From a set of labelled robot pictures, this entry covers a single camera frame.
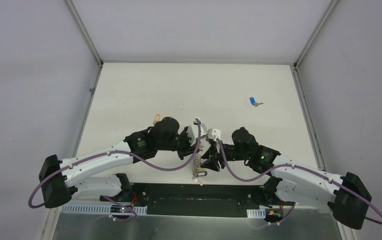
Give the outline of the metal disc with keyrings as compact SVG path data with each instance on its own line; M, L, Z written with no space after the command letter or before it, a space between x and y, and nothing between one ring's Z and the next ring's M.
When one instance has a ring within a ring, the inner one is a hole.
M192 180L200 185L203 186L203 183L200 181L200 179L196 176L197 172L200 171L200 164L201 164L201 155L200 153L197 155L197 157L193 160L193 169L192 169Z

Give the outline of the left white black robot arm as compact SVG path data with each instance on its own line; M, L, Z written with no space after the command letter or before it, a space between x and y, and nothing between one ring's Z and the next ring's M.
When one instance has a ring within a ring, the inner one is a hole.
M39 185L29 198L29 207L60 207L72 199L86 197L109 197L126 202L132 192L124 173L99 176L110 169L138 162L165 172L178 171L193 161L200 148L207 128L199 118L179 131L179 123L165 117L144 130L134 132L122 141L105 149L84 156L60 159L53 154L44 160L39 172ZM176 152L179 159L190 158L178 167L160 167L148 160L159 151Z

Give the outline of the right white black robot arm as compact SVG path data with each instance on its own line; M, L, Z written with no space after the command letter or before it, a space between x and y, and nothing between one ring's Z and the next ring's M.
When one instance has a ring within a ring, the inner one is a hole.
M243 161L256 173L269 177L262 186L267 204L303 204L331 214L349 228L362 228L372 197L359 176L350 172L342 176L303 165L260 145L244 127L233 132L233 144L222 143L218 129L209 129L207 140L210 148L202 157L203 168L231 171L229 162Z

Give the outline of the blue key tag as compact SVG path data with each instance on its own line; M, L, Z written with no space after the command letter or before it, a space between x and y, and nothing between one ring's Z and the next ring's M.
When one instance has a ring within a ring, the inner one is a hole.
M197 177L205 177L207 175L208 175L207 171L198 171L196 174Z

